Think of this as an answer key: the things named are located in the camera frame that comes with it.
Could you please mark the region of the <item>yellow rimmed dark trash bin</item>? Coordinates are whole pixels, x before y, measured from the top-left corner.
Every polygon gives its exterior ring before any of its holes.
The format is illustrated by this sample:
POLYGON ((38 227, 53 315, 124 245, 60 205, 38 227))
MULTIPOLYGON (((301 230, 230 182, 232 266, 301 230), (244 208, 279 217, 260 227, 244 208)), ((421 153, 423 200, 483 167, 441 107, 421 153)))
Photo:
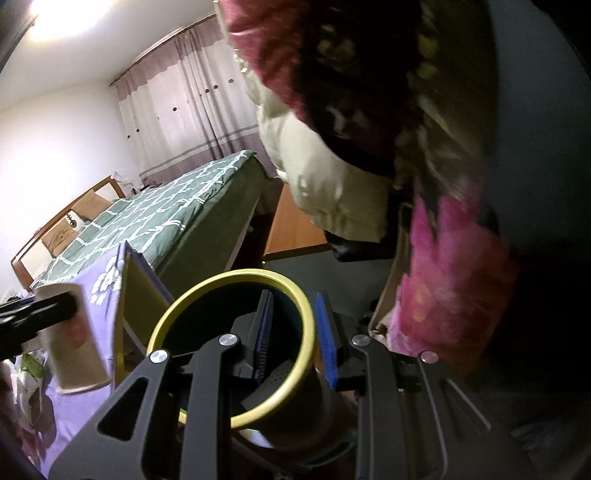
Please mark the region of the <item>yellow rimmed dark trash bin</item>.
POLYGON ((172 417, 185 448, 233 443, 290 456, 307 466, 352 451, 355 418, 315 368, 317 331, 311 303, 293 280, 269 270, 215 275, 182 294, 156 323, 149 352, 170 348, 179 366, 172 417), (273 294, 266 377, 253 378, 252 327, 263 290, 273 294))

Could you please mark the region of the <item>wooden headboard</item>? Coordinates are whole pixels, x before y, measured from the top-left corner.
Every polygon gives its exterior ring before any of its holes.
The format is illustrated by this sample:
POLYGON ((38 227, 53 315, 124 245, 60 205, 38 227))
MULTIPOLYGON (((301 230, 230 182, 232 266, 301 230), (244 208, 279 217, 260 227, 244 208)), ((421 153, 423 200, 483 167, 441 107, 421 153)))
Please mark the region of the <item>wooden headboard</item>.
POLYGON ((119 183, 112 176, 106 177, 40 227, 11 260, 22 287, 30 290, 35 280, 47 271, 49 264, 73 245, 85 223, 96 219, 121 198, 125 198, 125 194, 119 183))

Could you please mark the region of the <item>wooden low cabinet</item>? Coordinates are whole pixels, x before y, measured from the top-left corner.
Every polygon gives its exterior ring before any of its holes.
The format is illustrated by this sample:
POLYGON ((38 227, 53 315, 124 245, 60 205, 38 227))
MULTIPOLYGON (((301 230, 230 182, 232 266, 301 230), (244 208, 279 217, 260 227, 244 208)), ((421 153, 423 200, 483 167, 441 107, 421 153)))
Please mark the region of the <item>wooden low cabinet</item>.
POLYGON ((273 216, 270 234, 263 252, 263 262, 329 251, 322 229, 297 208, 290 188, 283 185, 273 216))

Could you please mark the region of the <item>brown pillow left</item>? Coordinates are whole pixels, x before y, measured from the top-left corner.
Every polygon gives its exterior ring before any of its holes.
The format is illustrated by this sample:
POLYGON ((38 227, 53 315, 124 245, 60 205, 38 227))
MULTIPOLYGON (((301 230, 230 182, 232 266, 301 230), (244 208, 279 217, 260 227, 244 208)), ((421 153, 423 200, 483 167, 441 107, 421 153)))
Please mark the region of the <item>brown pillow left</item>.
POLYGON ((77 231, 66 219, 61 219, 41 238, 52 257, 59 256, 77 237, 77 231))

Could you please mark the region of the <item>brown pillow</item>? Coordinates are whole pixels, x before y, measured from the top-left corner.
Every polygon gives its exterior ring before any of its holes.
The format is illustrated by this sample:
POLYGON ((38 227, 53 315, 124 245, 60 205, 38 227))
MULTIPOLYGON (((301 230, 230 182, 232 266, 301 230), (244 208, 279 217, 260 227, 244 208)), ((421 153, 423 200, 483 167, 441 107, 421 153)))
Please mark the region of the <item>brown pillow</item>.
POLYGON ((111 205, 110 200, 98 195, 94 190, 89 190, 73 204, 71 210, 83 220, 91 221, 111 205))
POLYGON ((61 219, 41 238, 52 257, 59 256, 77 237, 77 231, 66 219, 61 219))

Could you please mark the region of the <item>purple floral tablecloth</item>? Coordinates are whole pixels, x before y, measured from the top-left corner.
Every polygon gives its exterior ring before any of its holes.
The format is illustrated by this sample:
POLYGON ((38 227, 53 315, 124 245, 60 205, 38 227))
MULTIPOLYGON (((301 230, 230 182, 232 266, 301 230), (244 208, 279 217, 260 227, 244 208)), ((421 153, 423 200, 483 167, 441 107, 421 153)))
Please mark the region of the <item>purple floral tablecloth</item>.
POLYGON ((126 242, 107 250, 71 282, 81 290, 92 340, 110 381, 65 394, 58 389, 46 353, 39 350, 2 366, 17 443, 44 476, 127 371, 145 356, 154 326, 172 303, 144 256, 126 242))

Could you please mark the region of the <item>green plaid bed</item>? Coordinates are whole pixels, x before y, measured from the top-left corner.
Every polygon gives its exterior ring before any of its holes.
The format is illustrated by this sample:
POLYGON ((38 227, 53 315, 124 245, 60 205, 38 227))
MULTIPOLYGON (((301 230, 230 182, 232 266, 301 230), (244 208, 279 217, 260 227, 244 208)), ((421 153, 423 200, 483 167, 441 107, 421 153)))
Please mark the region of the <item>green plaid bed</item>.
POLYGON ((242 150, 112 203, 86 223, 33 284, 70 282, 127 243, 174 297, 228 269, 270 177, 242 150))

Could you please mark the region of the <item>brown pillow right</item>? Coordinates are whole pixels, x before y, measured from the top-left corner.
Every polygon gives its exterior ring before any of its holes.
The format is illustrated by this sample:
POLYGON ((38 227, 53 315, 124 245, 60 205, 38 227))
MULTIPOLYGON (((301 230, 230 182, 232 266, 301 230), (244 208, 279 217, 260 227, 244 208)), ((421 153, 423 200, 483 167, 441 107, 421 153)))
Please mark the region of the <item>brown pillow right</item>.
POLYGON ((110 200, 98 195, 94 190, 89 190, 73 204, 71 210, 83 220, 91 221, 111 205, 110 200))

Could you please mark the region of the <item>cream puffer jacket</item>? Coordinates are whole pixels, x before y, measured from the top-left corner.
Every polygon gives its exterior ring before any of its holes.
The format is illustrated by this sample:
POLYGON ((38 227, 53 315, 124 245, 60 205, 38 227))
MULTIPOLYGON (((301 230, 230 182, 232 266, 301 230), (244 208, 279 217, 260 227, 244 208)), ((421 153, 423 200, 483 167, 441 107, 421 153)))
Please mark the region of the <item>cream puffer jacket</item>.
POLYGON ((297 208, 318 228, 343 239, 380 241, 387 226, 386 180, 339 159, 260 82, 238 49, 233 56, 256 105, 260 140, 297 208))

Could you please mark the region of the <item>pink floral fabric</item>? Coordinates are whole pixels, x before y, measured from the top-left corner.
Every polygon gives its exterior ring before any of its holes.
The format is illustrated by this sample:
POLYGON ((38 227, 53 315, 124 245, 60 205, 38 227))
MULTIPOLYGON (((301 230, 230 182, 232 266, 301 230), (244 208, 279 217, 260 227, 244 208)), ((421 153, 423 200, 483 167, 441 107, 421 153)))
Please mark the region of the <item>pink floral fabric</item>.
POLYGON ((416 198, 410 265, 387 296, 393 306, 370 324, 370 336, 390 350, 430 350, 462 374, 477 369, 517 273, 501 239, 478 222, 481 195, 472 184, 461 196, 442 196, 436 221, 416 198))

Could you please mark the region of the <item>pink white curtain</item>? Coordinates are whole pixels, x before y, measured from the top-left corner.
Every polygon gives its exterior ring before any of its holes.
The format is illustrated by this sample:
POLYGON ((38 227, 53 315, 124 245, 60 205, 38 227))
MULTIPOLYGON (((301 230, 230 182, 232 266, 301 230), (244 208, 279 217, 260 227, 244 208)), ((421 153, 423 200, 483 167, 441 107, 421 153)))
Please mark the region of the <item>pink white curtain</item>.
POLYGON ((242 150, 255 152, 276 175, 256 106, 215 16, 160 43, 112 87, 143 182, 167 183, 242 150))

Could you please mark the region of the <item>red dotted quilted jacket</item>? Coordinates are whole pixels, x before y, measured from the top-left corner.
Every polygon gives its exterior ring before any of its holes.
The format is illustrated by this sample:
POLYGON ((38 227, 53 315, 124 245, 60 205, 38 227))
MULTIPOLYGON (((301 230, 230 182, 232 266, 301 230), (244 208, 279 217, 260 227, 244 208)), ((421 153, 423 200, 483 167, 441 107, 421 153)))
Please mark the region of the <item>red dotted quilted jacket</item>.
POLYGON ((230 41, 263 85, 363 171, 404 159, 480 174, 497 58, 484 1, 223 1, 230 41))

